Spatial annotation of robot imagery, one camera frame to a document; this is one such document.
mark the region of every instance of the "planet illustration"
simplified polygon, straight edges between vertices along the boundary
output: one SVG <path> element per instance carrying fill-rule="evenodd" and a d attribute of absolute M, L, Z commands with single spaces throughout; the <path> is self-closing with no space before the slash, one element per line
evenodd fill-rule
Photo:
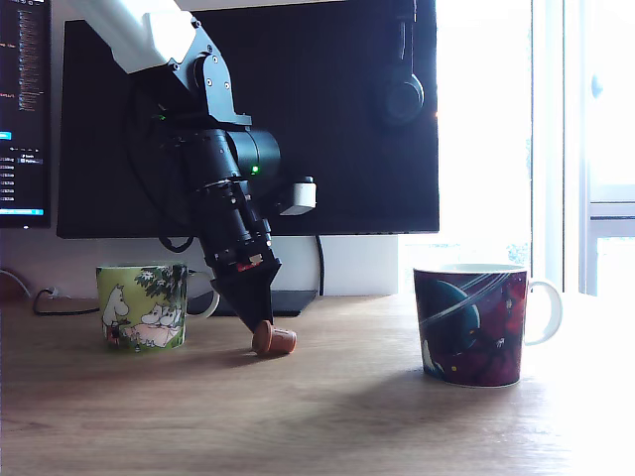
<path fill-rule="evenodd" d="M 444 281 L 430 281 L 426 296 L 429 318 L 423 324 L 430 352 L 456 355 L 471 347 L 476 341 L 480 316 L 465 291 Z"/>

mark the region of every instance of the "black cable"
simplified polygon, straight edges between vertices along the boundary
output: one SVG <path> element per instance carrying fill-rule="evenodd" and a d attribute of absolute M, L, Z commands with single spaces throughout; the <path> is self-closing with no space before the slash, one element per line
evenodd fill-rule
<path fill-rule="evenodd" d="M 194 237 L 191 236 L 190 238 L 188 238 L 188 241 L 186 241 L 181 246 L 175 246 L 172 243 L 172 240 L 170 238 L 165 237 L 165 236 L 160 236 L 159 237 L 159 241 L 164 246 L 164 248 L 168 249 L 169 251 L 172 251 L 173 253 L 180 254 L 180 253 L 184 253 L 185 251 L 188 250 L 188 248 L 194 242 Z"/>
<path fill-rule="evenodd" d="M 84 310 L 68 310 L 68 311 L 44 311 L 38 310 L 38 300 L 40 300 L 40 296 L 44 293 L 49 295 L 53 294 L 51 290 L 41 290 L 36 298 L 33 299 L 33 314 L 35 315 L 84 315 L 84 314 L 93 314 L 94 312 L 99 312 L 99 307 L 95 309 L 84 309 Z"/>
<path fill-rule="evenodd" d="M 176 225 L 179 225 L 182 228 L 187 228 L 188 226 L 186 224 L 181 223 L 179 220 L 177 220 L 176 218 L 172 217 L 166 211 L 165 207 L 161 206 L 157 202 L 157 200 L 155 200 L 155 197 L 152 195 L 152 193 L 150 193 L 150 191 L 146 187 L 146 183 L 141 178 L 141 174 L 139 173 L 139 170 L 137 169 L 136 164 L 132 160 L 132 155 L 130 153 L 130 137 L 128 135 L 128 118 L 131 117 L 133 119 L 133 121 L 135 122 L 135 124 L 136 124 L 136 122 L 137 122 L 136 92 L 137 92 L 137 89 L 136 89 L 136 87 L 133 86 L 130 89 L 130 92 L 128 94 L 128 99 L 126 100 L 126 105 L 124 107 L 124 114 L 123 114 L 123 118 L 122 118 L 122 121 L 121 121 L 121 124 L 122 124 L 121 133 L 122 133 L 123 146 L 124 146 L 124 155 L 126 157 L 126 162 L 128 163 L 128 167 L 130 167 L 130 171 L 132 172 L 132 175 L 134 176 L 135 181 L 137 182 L 137 184 L 139 185 L 139 187 L 141 188 L 143 193 L 146 195 L 146 198 L 148 199 L 148 201 L 150 201 L 152 206 L 159 213 L 159 215 L 164 220 L 170 220 L 170 221 L 172 221 Z M 150 128 L 149 131 L 146 133 L 146 137 L 148 137 L 151 134 L 151 131 L 152 131 L 152 128 Z M 169 250 L 169 251 L 171 251 L 173 253 L 183 253 L 191 246 L 191 244 L 194 241 L 194 237 L 190 236 L 188 241 L 186 241 L 186 243 L 184 243 L 181 246 L 174 246 L 174 244 L 172 243 L 170 238 L 168 238 L 166 236 L 160 237 L 159 241 L 161 242 L 161 244 L 167 250 Z"/>
<path fill-rule="evenodd" d="M 324 249 L 321 246 L 321 238 L 316 235 L 317 255 L 319 256 L 319 295 L 324 296 Z"/>

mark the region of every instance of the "black monitor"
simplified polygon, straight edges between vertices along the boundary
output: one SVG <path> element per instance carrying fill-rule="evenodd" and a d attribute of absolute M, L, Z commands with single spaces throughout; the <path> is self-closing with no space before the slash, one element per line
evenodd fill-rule
<path fill-rule="evenodd" d="M 50 90 L 50 0 L 0 0 L 0 228 L 51 226 Z"/>
<path fill-rule="evenodd" d="M 436 8 L 434 0 L 418 3 L 414 71 L 425 102 L 397 126 L 378 106 L 404 53 L 393 0 L 194 12 L 227 61 L 236 112 L 273 134 L 286 173 L 315 178 L 317 208 L 269 217 L 274 235 L 439 231 Z M 129 77 L 85 22 L 66 22 L 64 35 L 58 234 L 188 236 L 178 159 L 148 140 L 150 121 L 143 123 L 158 110 L 138 101 L 131 155 L 170 218 L 126 162 Z"/>

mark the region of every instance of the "monitor stand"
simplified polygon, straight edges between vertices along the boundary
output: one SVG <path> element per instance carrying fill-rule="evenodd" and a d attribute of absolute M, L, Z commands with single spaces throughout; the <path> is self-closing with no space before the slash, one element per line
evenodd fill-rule
<path fill-rule="evenodd" d="M 296 317 L 316 298 L 317 291 L 271 291 L 271 307 L 274 317 Z M 188 301 L 188 313 L 200 314 L 211 304 L 212 293 L 194 297 Z M 227 301 L 221 297 L 213 315 L 236 315 Z"/>

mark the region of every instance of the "headphones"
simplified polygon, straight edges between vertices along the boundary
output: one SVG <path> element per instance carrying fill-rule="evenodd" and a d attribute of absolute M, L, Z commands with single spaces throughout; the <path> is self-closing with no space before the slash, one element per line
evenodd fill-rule
<path fill-rule="evenodd" d="M 385 122 L 405 126 L 414 121 L 424 107 L 424 88 L 415 76 L 413 49 L 417 0 L 400 0 L 396 4 L 399 25 L 399 49 L 380 91 L 380 108 Z"/>

